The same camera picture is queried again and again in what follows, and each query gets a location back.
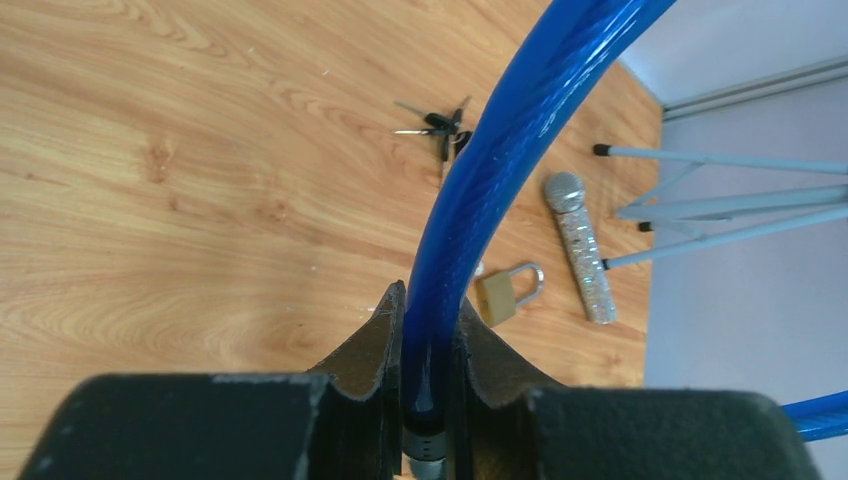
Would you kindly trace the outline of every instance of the padlock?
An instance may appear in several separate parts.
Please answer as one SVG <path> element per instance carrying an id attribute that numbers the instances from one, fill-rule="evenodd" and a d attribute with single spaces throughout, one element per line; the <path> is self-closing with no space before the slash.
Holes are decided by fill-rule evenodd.
<path id="1" fill-rule="evenodd" d="M 515 298 L 515 290 L 512 288 L 512 276 L 524 270 L 532 269 L 536 272 L 536 290 L 522 298 Z M 496 273 L 481 280 L 483 296 L 486 299 L 487 309 L 484 313 L 486 325 L 494 327 L 503 323 L 515 315 L 518 307 L 538 297 L 545 287 L 545 273 L 542 267 L 535 263 L 525 263 L 512 270 Z"/>

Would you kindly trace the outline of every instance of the metal rod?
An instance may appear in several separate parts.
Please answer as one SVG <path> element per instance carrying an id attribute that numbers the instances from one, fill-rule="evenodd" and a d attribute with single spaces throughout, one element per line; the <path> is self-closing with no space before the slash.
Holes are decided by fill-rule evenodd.
<path id="1" fill-rule="evenodd" d="M 694 172 L 695 170 L 701 168 L 703 165 L 704 165 L 703 163 L 690 163 L 689 165 L 686 165 L 685 167 L 680 169 L 680 171 L 677 172 L 673 177 L 663 180 L 662 182 L 658 183 L 657 186 L 648 190 L 648 193 L 642 195 L 641 197 L 637 198 L 636 200 L 633 200 L 633 202 L 630 204 L 630 206 L 641 205 L 641 204 L 647 202 L 648 200 L 656 197 L 657 195 L 659 195 L 660 192 L 666 190 L 668 187 L 679 182 L 680 180 L 683 179 L 683 177 L 685 177 L 686 175 L 689 175 L 690 173 Z"/>
<path id="2" fill-rule="evenodd" d="M 834 205 L 848 201 L 848 185 L 780 190 L 776 192 L 703 198 L 620 208 L 623 219 L 681 221 L 697 216 L 732 217 L 791 208 Z"/>
<path id="3" fill-rule="evenodd" d="M 738 155 L 715 155 L 710 153 L 666 152 L 645 148 L 609 147 L 608 156 L 654 158 L 674 162 L 694 162 L 738 167 L 769 168 L 774 170 L 794 170 L 799 172 L 848 175 L 848 164 L 834 162 L 807 162 L 780 158 L 744 157 Z"/>
<path id="4" fill-rule="evenodd" d="M 633 263 L 644 262 L 645 260 L 654 260 L 657 258 L 667 257 L 669 255 L 677 255 L 688 253 L 707 247 L 723 245 L 725 243 L 735 242 L 737 240 L 745 240 L 748 238 L 767 235 L 769 233 L 782 232 L 793 228 L 806 227 L 817 223 L 829 222 L 840 218 L 848 218 L 848 205 L 843 205 L 839 208 L 832 208 L 822 212 L 815 212 L 797 217 L 791 217 L 776 222 L 764 223 L 754 227 L 740 228 L 732 232 L 719 233 L 701 240 L 690 240 L 681 242 L 666 247 L 653 248 L 644 252 L 634 253 L 632 255 L 624 255 L 622 257 L 606 259 L 604 264 L 607 268 L 616 268 Z"/>

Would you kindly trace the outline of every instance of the wall baseboard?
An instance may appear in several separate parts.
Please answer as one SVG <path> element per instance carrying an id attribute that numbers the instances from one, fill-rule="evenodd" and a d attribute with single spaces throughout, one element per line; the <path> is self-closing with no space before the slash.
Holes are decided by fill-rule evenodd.
<path id="1" fill-rule="evenodd" d="M 848 78 L 848 55 L 665 105 L 671 122 L 760 98 Z"/>

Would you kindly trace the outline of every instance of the padlock shackle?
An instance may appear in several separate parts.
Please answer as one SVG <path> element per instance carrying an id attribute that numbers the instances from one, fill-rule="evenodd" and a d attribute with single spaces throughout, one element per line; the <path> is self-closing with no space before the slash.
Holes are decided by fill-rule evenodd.
<path id="1" fill-rule="evenodd" d="M 516 308 L 518 308 L 522 305 L 525 305 L 530 300 L 533 300 L 534 298 L 538 297 L 539 294 L 542 293 L 542 289 L 545 288 L 545 272 L 543 272 L 542 267 L 540 267 L 536 263 L 527 262 L 527 263 L 521 264 L 521 265 L 513 268 L 512 270 L 510 270 L 508 275 L 511 278 L 513 275 L 515 275 L 517 273 L 521 273 L 524 270 L 533 270 L 533 271 L 536 272 L 536 290 L 528 293 L 527 295 L 525 295 L 521 298 L 516 298 L 515 299 L 515 307 Z"/>

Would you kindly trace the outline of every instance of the key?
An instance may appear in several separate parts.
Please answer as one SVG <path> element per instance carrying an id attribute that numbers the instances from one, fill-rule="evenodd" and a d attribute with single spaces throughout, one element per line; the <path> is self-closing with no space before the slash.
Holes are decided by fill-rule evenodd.
<path id="1" fill-rule="evenodd" d="M 515 298 L 515 290 L 512 288 L 512 276 L 528 269 L 536 272 L 536 290 L 522 298 Z M 481 281 L 481 285 L 483 286 L 483 297 L 486 302 L 486 308 L 483 309 L 483 317 L 486 325 L 494 327 L 512 318 L 518 307 L 533 300 L 542 293 L 542 289 L 545 287 L 545 274 L 539 265 L 525 263 L 512 270 L 490 275 Z"/>
<path id="2" fill-rule="evenodd" d="M 424 110 L 421 110 L 418 107 L 413 107 L 412 105 L 410 105 L 406 102 L 401 102 L 400 100 L 395 100 L 395 105 L 402 107 L 402 108 L 405 108 L 405 109 L 409 110 L 410 112 L 412 112 L 412 113 L 418 115 L 419 117 L 423 118 L 424 122 L 427 125 L 430 125 L 433 128 L 443 129 L 443 130 L 451 130 L 452 133 L 453 133 L 453 130 L 455 130 L 456 128 L 459 128 L 459 127 L 452 127 L 452 125 L 453 125 L 452 119 L 450 119 L 450 118 L 448 118 L 444 115 L 439 115 L 438 113 L 432 113 L 432 112 L 427 113 L 427 112 L 425 112 Z"/>
<path id="3" fill-rule="evenodd" d="M 447 136 L 450 134 L 447 130 L 441 130 L 438 128 L 425 128 L 423 130 L 394 130 L 392 133 L 395 135 L 440 135 Z"/>

